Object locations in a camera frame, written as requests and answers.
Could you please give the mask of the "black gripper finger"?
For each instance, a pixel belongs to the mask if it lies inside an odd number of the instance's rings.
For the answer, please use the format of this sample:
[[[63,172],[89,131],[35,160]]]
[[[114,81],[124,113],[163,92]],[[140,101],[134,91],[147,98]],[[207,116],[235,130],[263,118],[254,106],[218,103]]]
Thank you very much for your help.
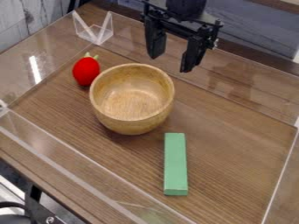
[[[144,18],[144,39],[147,53],[156,59],[164,53],[167,35],[160,22],[150,17]]]
[[[204,38],[191,36],[188,38],[187,50],[182,55],[182,73],[188,73],[202,63],[206,51],[207,45]]]

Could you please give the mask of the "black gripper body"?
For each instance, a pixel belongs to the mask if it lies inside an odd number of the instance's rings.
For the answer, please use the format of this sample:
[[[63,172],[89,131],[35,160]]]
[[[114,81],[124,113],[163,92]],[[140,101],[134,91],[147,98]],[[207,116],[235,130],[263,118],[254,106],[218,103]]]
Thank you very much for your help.
[[[190,33],[218,37],[222,21],[206,11],[208,0],[142,0],[144,16],[159,21],[172,32],[184,30]]]

